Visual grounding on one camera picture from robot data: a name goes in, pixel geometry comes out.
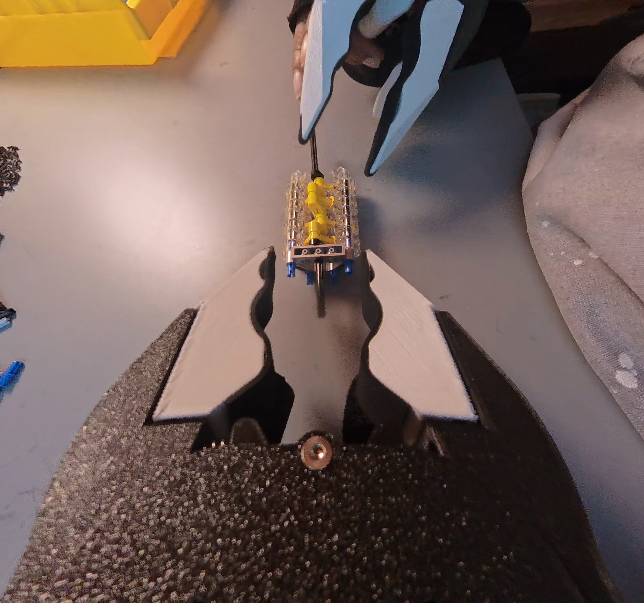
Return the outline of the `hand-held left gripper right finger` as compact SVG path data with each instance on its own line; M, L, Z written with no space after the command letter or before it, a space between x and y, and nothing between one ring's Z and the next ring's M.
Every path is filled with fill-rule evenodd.
M434 306L366 251L358 405L374 424L369 441L414 445L429 422L476 423L477 414Z

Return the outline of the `pile of mixed toy parts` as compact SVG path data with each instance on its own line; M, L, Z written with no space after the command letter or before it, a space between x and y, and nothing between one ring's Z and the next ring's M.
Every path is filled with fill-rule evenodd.
M13 321L16 317L16 310L7 307L3 302L1 302L1 333L12 327ZM25 365L23 362L13 361L6 369L1 370L1 400L19 380L24 371L24 367Z

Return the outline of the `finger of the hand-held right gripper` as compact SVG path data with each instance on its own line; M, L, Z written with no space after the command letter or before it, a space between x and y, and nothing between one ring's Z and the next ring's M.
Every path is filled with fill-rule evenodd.
M402 60L375 100L373 117L379 124L365 165L367 176L391 155L438 91L463 9L459 0L428 0L406 21Z
M350 49L358 20L375 0L314 0L309 19L308 50L300 101L298 140L305 144L332 94L335 72Z

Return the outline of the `pile of small black pins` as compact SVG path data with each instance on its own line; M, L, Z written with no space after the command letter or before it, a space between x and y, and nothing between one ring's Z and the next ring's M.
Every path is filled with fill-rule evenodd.
M0 147L1 160L1 189L0 197L7 192L13 192L21 179L22 161L19 155L19 148L15 146Z

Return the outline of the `person in grey hoodie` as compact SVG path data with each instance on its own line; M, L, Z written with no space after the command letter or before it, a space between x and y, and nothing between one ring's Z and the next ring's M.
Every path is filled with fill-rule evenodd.
M540 125L522 199L568 329L643 436L643 36Z

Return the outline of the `clear toy brick engine model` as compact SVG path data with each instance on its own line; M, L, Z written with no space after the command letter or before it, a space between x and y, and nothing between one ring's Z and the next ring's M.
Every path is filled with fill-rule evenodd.
M350 275L361 254L354 179L343 167L324 176L316 133L310 136L311 171L292 174L286 194L283 255L288 278L304 272L316 289L318 317L325 317L325 281Z

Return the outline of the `yellow corrugated box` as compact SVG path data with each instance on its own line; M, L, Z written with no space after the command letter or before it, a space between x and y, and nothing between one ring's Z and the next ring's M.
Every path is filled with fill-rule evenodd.
M1 0L1 66L133 66L173 57L206 0Z

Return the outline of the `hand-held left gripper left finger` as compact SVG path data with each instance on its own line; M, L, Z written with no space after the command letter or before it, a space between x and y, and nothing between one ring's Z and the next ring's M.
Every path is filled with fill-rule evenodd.
M264 248L200 304L152 421L206 422L218 441L229 440L230 403L269 365L270 344L257 305L272 300L275 259L274 248Z

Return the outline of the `grey desk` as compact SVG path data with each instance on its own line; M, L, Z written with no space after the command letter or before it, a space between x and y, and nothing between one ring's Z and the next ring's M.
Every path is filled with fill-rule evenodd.
M1 367L1 592L76 431L176 316L264 247L281 270L269 324L296 392L287 436L339 431L366 324L358 287L327 317L281 260L297 141L293 0L207 0L174 59L136 68L3 69L1 145L22 178L1 202L1 296L17 310ZM456 72L372 178L375 92L340 71L318 126L321 168L356 178L360 235L450 312L540 415L624 600L643 600L643 440L562 320L520 194L533 135L500 62Z

